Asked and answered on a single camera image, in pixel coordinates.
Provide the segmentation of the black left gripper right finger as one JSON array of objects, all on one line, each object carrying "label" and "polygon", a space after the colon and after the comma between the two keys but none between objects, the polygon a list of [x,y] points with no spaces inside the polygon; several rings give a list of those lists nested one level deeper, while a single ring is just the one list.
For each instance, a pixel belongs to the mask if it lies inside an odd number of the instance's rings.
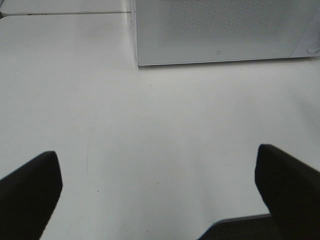
[{"label": "black left gripper right finger", "polygon": [[271,144],[261,144],[254,181],[285,240],[320,238],[319,171]]}]

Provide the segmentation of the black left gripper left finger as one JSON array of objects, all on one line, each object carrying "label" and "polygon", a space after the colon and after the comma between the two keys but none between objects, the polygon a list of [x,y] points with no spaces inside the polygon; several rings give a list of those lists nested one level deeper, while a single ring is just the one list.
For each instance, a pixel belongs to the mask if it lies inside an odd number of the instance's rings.
[{"label": "black left gripper left finger", "polygon": [[63,189],[58,156],[45,151],[0,180],[0,238],[39,240]]}]

